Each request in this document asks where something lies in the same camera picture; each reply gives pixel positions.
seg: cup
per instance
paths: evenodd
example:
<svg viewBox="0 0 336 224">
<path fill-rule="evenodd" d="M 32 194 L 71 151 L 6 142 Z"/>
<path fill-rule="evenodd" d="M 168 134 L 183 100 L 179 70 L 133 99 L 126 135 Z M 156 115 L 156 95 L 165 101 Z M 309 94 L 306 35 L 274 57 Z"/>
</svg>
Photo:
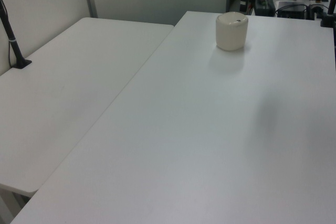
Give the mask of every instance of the cup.
<svg viewBox="0 0 336 224">
<path fill-rule="evenodd" d="M 248 18 L 237 12 L 224 13 L 216 19 L 216 43 L 226 51 L 242 48 L 246 41 Z"/>
</svg>

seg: black stand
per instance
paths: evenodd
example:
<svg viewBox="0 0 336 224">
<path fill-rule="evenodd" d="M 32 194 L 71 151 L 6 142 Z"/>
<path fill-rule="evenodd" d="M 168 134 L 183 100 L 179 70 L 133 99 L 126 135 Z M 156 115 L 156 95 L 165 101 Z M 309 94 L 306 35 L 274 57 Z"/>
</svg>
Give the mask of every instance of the black stand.
<svg viewBox="0 0 336 224">
<path fill-rule="evenodd" d="M 9 23 L 8 20 L 8 14 L 7 14 L 7 10 L 6 7 L 4 5 L 4 2 L 2 0 L 0 0 L 0 18 L 2 21 L 2 24 L 4 25 L 5 31 L 7 33 L 8 36 L 8 40 L 12 46 L 13 52 L 15 54 L 16 57 L 16 64 L 14 64 L 12 67 L 13 68 L 18 68 L 18 69 L 23 69 L 25 66 L 29 65 L 32 61 L 31 60 L 26 60 L 25 58 L 23 58 L 19 45 L 17 44 L 16 38 L 14 36 L 12 27 Z"/>
<path fill-rule="evenodd" d="M 335 26 L 335 5 L 336 5 L 336 0 L 330 0 L 330 4 L 329 4 L 329 9 L 327 13 L 323 13 L 323 17 L 321 20 L 321 26 L 322 27 L 330 27 L 330 28 L 334 28 Z"/>
</svg>

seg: white cylindrical container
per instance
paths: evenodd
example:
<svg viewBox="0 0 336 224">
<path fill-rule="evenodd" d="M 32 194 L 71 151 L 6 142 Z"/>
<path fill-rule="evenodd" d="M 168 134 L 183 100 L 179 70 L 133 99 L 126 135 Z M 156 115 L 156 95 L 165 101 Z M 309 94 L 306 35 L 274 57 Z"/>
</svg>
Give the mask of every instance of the white cylindrical container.
<svg viewBox="0 0 336 224">
<path fill-rule="evenodd" d="M 216 43 L 219 48 L 233 51 L 246 41 L 248 18 L 237 12 L 224 13 L 216 19 Z"/>
</svg>

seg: black pole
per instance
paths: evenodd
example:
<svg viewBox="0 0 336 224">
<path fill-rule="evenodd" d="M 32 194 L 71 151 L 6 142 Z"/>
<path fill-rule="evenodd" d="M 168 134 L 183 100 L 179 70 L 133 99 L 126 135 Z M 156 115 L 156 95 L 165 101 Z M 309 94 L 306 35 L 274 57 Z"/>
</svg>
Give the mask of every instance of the black pole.
<svg viewBox="0 0 336 224">
<path fill-rule="evenodd" d="M 1 18 L 2 24 L 4 25 L 8 40 L 12 46 L 13 52 L 16 57 L 16 64 L 13 65 L 13 68 L 23 69 L 25 66 L 29 65 L 32 61 L 26 60 L 25 58 L 23 58 L 21 54 L 19 45 L 17 44 L 12 27 L 9 23 L 8 14 L 7 14 L 3 0 L 0 0 L 0 18 Z"/>
</svg>

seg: container lid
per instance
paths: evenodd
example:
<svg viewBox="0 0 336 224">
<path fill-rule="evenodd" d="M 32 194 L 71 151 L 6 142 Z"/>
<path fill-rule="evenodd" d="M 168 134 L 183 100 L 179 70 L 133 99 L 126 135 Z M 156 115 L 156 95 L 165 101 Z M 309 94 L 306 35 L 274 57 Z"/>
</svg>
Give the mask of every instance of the container lid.
<svg viewBox="0 0 336 224">
<path fill-rule="evenodd" d="M 248 22 L 247 16 L 237 12 L 229 12 L 221 14 L 217 17 L 217 19 L 227 26 L 241 26 Z"/>
</svg>

